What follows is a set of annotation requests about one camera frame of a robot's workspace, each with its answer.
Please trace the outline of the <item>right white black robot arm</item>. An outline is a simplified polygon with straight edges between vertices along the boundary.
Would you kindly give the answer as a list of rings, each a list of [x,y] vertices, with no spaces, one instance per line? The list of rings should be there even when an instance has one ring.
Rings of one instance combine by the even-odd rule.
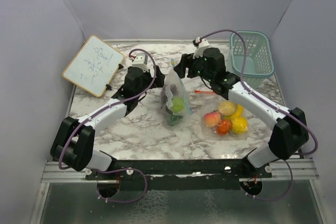
[[[199,57],[183,54],[174,71],[180,78],[204,79],[217,95],[241,105],[272,130],[269,142],[247,154],[241,164],[246,177],[254,177],[267,163],[287,160],[308,141],[304,112],[278,105],[227,71],[224,55],[218,48],[207,48]]]

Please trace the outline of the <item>blue zip clear bag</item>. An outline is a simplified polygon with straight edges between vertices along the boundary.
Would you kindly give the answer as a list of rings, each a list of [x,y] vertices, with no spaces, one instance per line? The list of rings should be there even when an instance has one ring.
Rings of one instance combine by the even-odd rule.
[[[174,62],[173,59],[171,59],[171,68],[170,68],[168,74],[165,76],[164,86],[166,84],[175,84],[176,85],[177,93],[174,96],[181,97],[181,98],[184,99],[185,108],[184,108],[182,113],[174,114],[172,111],[170,111],[170,108],[168,108],[167,106],[162,105],[160,103],[161,113],[163,115],[163,118],[164,118],[166,124],[167,124],[168,118],[172,114],[182,115],[182,116],[184,116],[184,119],[186,119],[188,116],[190,116],[192,114],[192,111],[191,111],[191,108],[190,108],[190,101],[189,101],[189,98],[188,98],[188,94],[186,92],[186,88],[185,88],[182,80],[178,77],[177,73],[174,71],[174,67],[175,67],[175,62]]]

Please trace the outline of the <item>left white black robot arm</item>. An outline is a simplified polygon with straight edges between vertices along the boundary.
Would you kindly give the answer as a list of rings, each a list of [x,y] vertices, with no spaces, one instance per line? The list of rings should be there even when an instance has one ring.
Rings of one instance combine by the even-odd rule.
[[[129,67],[124,84],[105,105],[82,119],[70,116],[63,119],[50,150],[59,168],[72,168],[78,172],[91,168],[98,170],[104,179],[112,178],[116,166],[108,155],[93,151],[95,136],[114,121],[130,114],[141,100],[140,96],[149,89],[163,87],[164,79],[159,66],[154,67],[153,76],[149,71]]]

